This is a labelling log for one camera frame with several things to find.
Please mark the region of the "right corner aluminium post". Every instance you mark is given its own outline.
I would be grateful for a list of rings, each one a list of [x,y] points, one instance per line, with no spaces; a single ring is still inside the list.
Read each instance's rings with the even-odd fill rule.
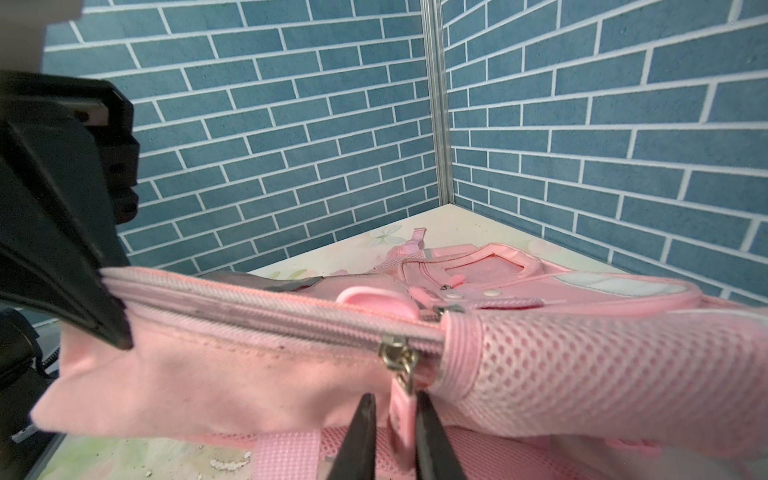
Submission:
[[[433,126],[437,190],[440,205],[453,204],[452,152],[447,96],[441,2],[421,0],[422,29]]]

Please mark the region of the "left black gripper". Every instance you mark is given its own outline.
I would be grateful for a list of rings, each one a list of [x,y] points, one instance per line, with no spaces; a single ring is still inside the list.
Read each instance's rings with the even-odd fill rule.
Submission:
[[[138,212],[133,126],[110,82],[1,75],[1,298],[121,350],[130,326],[100,272],[128,262],[116,228]]]

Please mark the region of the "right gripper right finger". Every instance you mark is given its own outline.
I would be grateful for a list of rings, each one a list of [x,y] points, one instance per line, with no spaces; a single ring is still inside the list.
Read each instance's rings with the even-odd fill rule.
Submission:
[[[423,391],[417,393],[415,447],[418,480],[467,479],[438,413]]]

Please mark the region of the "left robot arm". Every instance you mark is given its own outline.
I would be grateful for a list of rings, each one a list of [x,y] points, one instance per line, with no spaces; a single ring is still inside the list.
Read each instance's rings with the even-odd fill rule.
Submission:
[[[132,103],[111,83],[1,75],[1,475],[21,479],[52,435],[31,421],[52,383],[37,310],[97,339],[132,344],[122,303],[99,272],[127,256],[118,225],[138,211]]]

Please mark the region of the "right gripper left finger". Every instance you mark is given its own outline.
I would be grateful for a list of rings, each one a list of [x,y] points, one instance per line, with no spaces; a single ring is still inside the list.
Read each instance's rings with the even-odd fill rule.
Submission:
[[[376,399],[366,393],[358,403],[327,480],[374,480],[376,441]]]

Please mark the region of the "pink student backpack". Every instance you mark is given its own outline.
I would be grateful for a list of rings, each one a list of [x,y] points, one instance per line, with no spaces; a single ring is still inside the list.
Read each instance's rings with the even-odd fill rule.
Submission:
[[[258,479],[312,479],[360,399],[379,469],[411,478],[430,397],[472,479],[602,479],[551,445],[721,459],[767,450],[767,312],[677,279],[568,269],[502,244],[425,247],[363,274],[275,280],[105,268],[133,345],[61,331],[42,429],[252,449]]]

